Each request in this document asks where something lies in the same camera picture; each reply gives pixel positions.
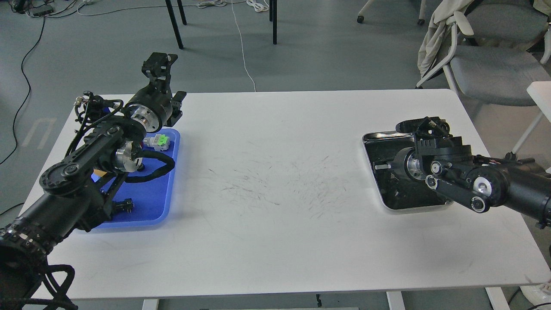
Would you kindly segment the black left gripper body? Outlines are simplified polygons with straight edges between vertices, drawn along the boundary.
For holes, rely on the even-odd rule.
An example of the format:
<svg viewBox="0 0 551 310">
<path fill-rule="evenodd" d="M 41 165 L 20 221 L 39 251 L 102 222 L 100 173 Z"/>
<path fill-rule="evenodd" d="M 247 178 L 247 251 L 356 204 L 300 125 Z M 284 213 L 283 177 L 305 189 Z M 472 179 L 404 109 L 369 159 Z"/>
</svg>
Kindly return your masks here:
<svg viewBox="0 0 551 310">
<path fill-rule="evenodd" d="M 174 124 L 173 98 L 155 88 L 142 88 L 125 105 L 132 120 L 141 123 L 146 132 L 158 132 L 162 127 Z"/>
</svg>

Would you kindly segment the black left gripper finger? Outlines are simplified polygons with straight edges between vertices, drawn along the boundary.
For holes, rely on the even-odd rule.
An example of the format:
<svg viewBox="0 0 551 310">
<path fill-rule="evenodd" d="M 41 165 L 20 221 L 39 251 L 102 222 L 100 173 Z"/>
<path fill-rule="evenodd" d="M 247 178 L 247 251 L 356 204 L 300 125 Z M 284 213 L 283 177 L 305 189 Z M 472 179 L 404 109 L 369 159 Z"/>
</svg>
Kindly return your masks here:
<svg viewBox="0 0 551 310">
<path fill-rule="evenodd" d="M 172 96 L 170 88 L 172 64 L 178 59 L 177 54 L 152 53 L 143 62 L 142 73 L 149 78 L 149 84 L 163 94 Z"/>
<path fill-rule="evenodd" d="M 187 96 L 186 91 L 178 91 L 172 97 L 171 103 L 172 103 L 173 112 L 171 114 L 171 125 L 175 125 L 183 116 L 183 112 L 181 108 L 182 108 L 183 100 L 185 99 L 186 96 Z"/>
</svg>

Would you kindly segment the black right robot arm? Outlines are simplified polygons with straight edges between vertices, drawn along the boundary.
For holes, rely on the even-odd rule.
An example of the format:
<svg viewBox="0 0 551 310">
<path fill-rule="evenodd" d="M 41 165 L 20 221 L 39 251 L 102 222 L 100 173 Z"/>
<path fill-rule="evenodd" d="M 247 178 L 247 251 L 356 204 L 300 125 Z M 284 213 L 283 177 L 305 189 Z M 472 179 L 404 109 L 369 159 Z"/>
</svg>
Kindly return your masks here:
<svg viewBox="0 0 551 310">
<path fill-rule="evenodd" d="M 439 117 L 402 121 L 362 142 L 384 206 L 392 210 L 456 202 L 476 213 L 506 206 L 551 223 L 550 174 L 533 158 L 473 155 Z"/>
</svg>

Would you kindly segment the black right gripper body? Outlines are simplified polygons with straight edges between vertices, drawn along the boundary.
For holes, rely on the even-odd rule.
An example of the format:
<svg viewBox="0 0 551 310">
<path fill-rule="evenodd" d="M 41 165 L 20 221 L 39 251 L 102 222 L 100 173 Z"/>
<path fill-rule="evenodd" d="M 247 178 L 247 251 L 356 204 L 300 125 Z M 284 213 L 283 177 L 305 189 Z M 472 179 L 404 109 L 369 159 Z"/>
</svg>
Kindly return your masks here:
<svg viewBox="0 0 551 310">
<path fill-rule="evenodd" d="M 424 117 L 406 120 L 395 127 L 399 133 L 413 136 L 413 147 L 398 151 L 390 163 L 398 179 L 425 180 L 427 175 L 441 174 L 454 163 L 471 163 L 471 146 L 464 145 L 461 136 L 449 132 L 443 118 Z"/>
</svg>

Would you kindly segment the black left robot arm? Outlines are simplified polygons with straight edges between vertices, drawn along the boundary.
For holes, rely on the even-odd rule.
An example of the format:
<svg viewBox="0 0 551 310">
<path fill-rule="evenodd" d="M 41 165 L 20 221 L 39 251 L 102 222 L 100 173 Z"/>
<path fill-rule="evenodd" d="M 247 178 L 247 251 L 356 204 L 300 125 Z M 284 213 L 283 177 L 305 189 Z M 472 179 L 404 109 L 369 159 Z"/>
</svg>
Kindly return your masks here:
<svg viewBox="0 0 551 310">
<path fill-rule="evenodd" d="M 128 102 L 86 91 L 75 100 L 80 128 L 59 163 L 39 178 L 43 196 L 1 230 L 1 308 L 76 310 L 67 292 L 75 270 L 49 265 L 48 255 L 75 230 L 91 231 L 114 214 L 133 208 L 114 202 L 123 183 L 143 183 L 167 175 L 175 161 L 145 150 L 143 139 L 181 118 L 186 92 L 173 94 L 170 69 L 177 55 L 155 52 L 144 61 L 149 83 Z"/>
</svg>

